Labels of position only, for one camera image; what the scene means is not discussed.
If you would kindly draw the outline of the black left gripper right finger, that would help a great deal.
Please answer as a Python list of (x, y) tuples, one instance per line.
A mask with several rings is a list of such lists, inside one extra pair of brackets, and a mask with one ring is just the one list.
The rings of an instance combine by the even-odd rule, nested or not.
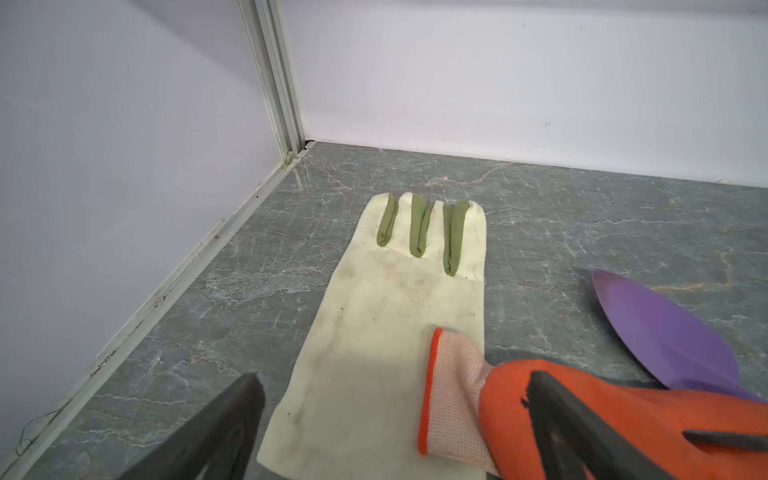
[(549, 373), (532, 372), (526, 394), (546, 478), (671, 477)]

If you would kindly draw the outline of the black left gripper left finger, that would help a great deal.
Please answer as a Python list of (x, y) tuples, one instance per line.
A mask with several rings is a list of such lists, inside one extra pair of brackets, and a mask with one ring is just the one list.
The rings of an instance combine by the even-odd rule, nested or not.
[(254, 373), (240, 376), (122, 479), (242, 479), (266, 405)]

